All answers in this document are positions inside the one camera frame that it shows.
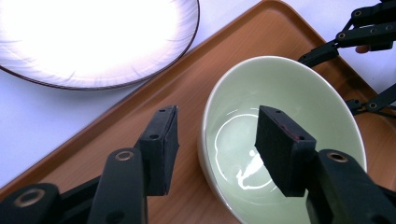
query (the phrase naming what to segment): bowl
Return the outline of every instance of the bowl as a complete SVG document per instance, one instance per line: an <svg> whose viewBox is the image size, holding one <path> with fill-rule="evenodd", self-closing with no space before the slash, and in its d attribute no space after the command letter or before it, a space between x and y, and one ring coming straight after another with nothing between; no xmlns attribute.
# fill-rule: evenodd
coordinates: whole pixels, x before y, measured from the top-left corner
<svg viewBox="0 0 396 224"><path fill-rule="evenodd" d="M337 91L294 60L261 56L231 68L205 106L198 156L206 180L242 223L309 223L305 197L286 198L254 147L258 108L287 113L317 139L316 150L343 151L366 170L358 126Z"/></svg>

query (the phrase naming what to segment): white table surface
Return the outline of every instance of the white table surface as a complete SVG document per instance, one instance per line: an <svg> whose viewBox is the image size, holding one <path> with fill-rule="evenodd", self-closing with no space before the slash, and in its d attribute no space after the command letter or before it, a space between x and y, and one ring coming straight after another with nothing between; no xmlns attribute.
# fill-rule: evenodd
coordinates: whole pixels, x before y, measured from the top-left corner
<svg viewBox="0 0 396 224"><path fill-rule="evenodd" d="M201 20L191 49L259 0L200 0ZM344 28L350 12L379 1L285 0L326 40ZM396 82L396 51L341 56L377 92ZM40 86L0 71L0 188L59 147L136 87L107 91L66 91Z"/></svg>

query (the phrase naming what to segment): brown tray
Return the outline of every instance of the brown tray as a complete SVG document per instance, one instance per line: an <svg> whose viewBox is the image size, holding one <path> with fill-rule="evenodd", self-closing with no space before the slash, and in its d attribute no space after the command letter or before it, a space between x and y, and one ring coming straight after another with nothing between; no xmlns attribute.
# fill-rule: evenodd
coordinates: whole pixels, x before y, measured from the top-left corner
<svg viewBox="0 0 396 224"><path fill-rule="evenodd" d="M148 197L148 220L235 223L210 191L197 158L197 134L206 99L219 78L245 59L278 55L297 60L322 43L290 7L262 1L2 188L0 199L30 183L50 182L64 192L98 176L110 152L134 145L154 111L178 105L180 148L172 187L166 197ZM375 95L340 58L315 70L346 100L364 102ZM375 183L396 190L395 121L373 114L359 115L356 121L366 147L368 174Z"/></svg>

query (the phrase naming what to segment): metal screw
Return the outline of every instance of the metal screw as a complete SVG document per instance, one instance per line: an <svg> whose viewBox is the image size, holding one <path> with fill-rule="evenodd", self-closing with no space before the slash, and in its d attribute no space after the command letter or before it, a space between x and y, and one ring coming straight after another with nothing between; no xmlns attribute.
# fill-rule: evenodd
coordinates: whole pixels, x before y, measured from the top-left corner
<svg viewBox="0 0 396 224"><path fill-rule="evenodd" d="M361 11L355 11L354 15L355 17L359 17L361 15Z"/></svg>
<svg viewBox="0 0 396 224"><path fill-rule="evenodd" d="M327 157L329 157L330 159L332 159L334 161L347 162L347 157L345 157L344 155L337 153L337 152L329 152L329 153L327 153Z"/></svg>
<svg viewBox="0 0 396 224"><path fill-rule="evenodd" d="M19 208L27 207L40 201L45 194L46 191L43 189L28 189L14 201L14 204Z"/></svg>
<svg viewBox="0 0 396 224"><path fill-rule="evenodd" d="M345 37L346 37L346 34L344 34L344 33L341 33L338 35L338 38L340 38L340 39L345 38Z"/></svg>
<svg viewBox="0 0 396 224"><path fill-rule="evenodd" d="M376 109L376 103L370 103L369 106L370 106L370 108L372 108L372 109Z"/></svg>
<svg viewBox="0 0 396 224"><path fill-rule="evenodd" d="M128 161L134 156L134 153L131 151L122 151L117 153L116 160L117 161Z"/></svg>

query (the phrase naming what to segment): tray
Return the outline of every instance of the tray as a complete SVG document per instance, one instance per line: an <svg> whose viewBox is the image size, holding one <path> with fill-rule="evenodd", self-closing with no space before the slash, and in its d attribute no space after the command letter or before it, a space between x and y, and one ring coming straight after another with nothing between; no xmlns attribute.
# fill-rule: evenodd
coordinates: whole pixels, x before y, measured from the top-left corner
<svg viewBox="0 0 396 224"><path fill-rule="evenodd" d="M297 60L324 43L289 6L262 1L101 118L57 148L0 191L35 182L56 184L61 192L100 175L106 157L131 147L158 108L178 105L180 148L172 187L165 197L148 197L151 223L236 223L210 191L197 158L197 134L205 103L219 78L235 64L261 55ZM341 59L315 67L344 97L366 101L375 92ZM374 114L356 117L366 147L368 174L396 190L396 122Z"/></svg>

